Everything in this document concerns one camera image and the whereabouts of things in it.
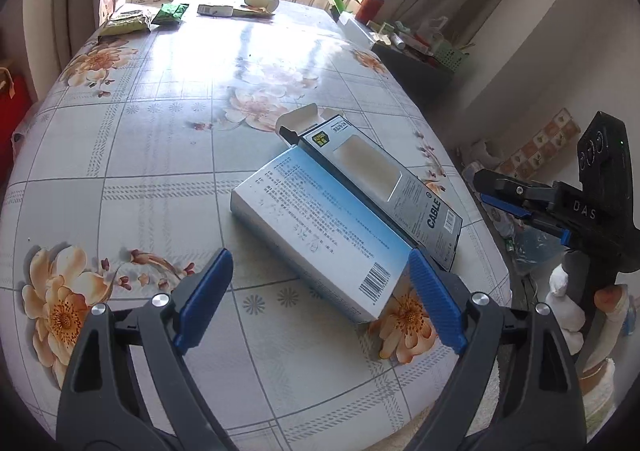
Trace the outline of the right gloved hand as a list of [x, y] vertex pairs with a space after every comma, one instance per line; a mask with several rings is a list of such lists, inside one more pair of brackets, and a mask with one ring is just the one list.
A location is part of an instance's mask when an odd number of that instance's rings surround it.
[[626, 284], [614, 284], [594, 293], [591, 304], [594, 313], [602, 313], [603, 323], [596, 341], [586, 346], [588, 315], [568, 295], [570, 275], [562, 265], [557, 265], [549, 277], [549, 292], [544, 302], [551, 308], [558, 321], [568, 350], [577, 357], [579, 374], [593, 369], [604, 361], [617, 344], [630, 305]]

